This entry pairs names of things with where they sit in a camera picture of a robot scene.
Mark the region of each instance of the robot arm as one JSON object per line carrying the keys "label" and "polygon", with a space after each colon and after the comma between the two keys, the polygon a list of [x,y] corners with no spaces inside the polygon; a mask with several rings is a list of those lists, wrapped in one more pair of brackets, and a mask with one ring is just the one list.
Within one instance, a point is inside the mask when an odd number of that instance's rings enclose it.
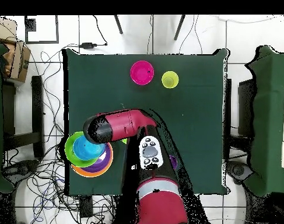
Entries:
{"label": "robot arm", "polygon": [[127,170],[134,169],[136,174],[132,190],[138,194],[138,224],[185,224],[188,220],[178,181],[156,126],[142,110],[122,110],[90,117],[83,133],[94,144],[129,138],[131,153],[127,156],[132,165]]}

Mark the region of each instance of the button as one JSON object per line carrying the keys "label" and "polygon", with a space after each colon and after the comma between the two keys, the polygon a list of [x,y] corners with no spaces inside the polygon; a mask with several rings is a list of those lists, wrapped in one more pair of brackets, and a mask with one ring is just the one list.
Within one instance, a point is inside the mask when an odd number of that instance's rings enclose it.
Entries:
{"label": "button", "polygon": [[158,154],[158,151],[156,150],[156,148],[152,147],[152,146],[148,146],[143,150],[143,157],[145,158],[151,158],[154,157]]}

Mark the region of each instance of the blue bowl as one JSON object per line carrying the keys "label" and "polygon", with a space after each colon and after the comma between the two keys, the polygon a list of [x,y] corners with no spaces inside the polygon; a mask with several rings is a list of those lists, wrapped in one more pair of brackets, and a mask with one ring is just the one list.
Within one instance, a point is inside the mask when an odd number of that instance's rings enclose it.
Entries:
{"label": "blue bowl", "polygon": [[84,135],[77,138],[73,143],[73,152],[80,160],[90,160],[101,156],[106,144],[93,144]]}

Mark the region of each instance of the cardboard box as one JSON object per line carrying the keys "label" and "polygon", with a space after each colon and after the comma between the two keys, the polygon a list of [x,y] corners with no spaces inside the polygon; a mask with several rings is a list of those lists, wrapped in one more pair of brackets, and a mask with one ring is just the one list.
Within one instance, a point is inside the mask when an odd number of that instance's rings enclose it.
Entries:
{"label": "cardboard box", "polygon": [[16,22],[0,17],[0,42],[16,43]]}
{"label": "cardboard box", "polygon": [[17,77],[17,81],[19,82],[25,82],[26,81],[26,77],[27,77],[27,69],[29,66],[29,61],[30,61],[30,56],[31,56],[31,51],[23,46],[23,57],[20,60],[20,71],[19,71],[19,76]]}
{"label": "cardboard box", "polygon": [[17,80],[19,82],[25,82],[31,51],[24,45],[23,41],[18,41],[15,45],[5,45],[10,49],[9,52],[3,55],[9,63],[9,65],[6,66],[6,71],[8,71],[9,67],[11,66],[9,76],[7,74],[8,78]]}

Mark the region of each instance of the green bowl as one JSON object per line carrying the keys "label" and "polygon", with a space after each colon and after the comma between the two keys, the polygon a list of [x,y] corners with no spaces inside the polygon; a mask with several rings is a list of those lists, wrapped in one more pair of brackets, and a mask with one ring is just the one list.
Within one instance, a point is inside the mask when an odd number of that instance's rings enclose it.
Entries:
{"label": "green bowl", "polygon": [[78,131],[73,133],[66,141],[65,143],[65,154],[67,159],[76,167],[89,167],[92,164],[94,164],[98,158],[90,159],[90,160],[80,160],[76,157],[76,155],[73,152],[73,143],[77,138],[83,135],[83,131]]}

